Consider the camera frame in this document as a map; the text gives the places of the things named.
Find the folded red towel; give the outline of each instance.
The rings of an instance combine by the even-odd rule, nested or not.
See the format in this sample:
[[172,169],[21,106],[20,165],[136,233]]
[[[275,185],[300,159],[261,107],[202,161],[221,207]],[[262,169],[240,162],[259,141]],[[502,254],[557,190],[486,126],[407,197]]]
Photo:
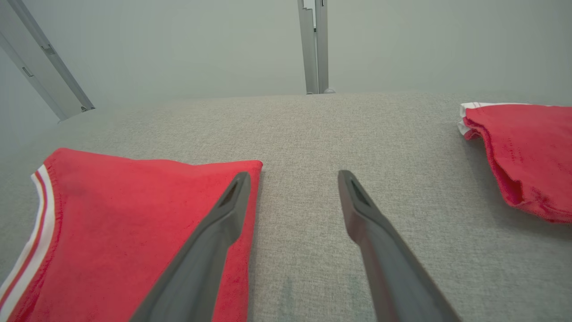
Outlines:
[[467,140],[483,138],[510,206],[548,221],[572,222],[571,107],[466,103],[461,115],[461,133]]
[[0,288],[0,321],[128,321],[236,174],[251,193],[213,321],[246,321],[262,162],[190,166],[58,149],[32,175],[29,242]]

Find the red towel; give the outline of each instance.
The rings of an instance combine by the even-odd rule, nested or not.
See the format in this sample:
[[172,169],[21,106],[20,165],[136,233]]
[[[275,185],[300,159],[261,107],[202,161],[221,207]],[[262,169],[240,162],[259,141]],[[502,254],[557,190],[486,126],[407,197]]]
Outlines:
[[246,321],[262,162],[190,166],[58,149],[32,175],[38,218],[0,288],[0,321],[128,321],[234,176],[248,171],[243,232],[213,321]]
[[510,206],[548,221],[572,222],[571,107],[469,107],[463,122],[470,129],[464,133],[467,140],[483,138],[492,173]]

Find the gray fabric surface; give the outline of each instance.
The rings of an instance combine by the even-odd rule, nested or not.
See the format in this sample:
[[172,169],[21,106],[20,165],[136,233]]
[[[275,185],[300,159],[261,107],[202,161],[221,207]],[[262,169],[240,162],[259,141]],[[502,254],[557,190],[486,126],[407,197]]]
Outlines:
[[264,162],[250,275],[252,321],[373,321],[337,171],[351,170],[465,321],[572,317],[572,230],[508,207],[482,142],[455,123],[466,101],[367,93],[181,101],[96,109],[0,166],[0,279],[33,226],[29,175],[58,147],[191,164]]

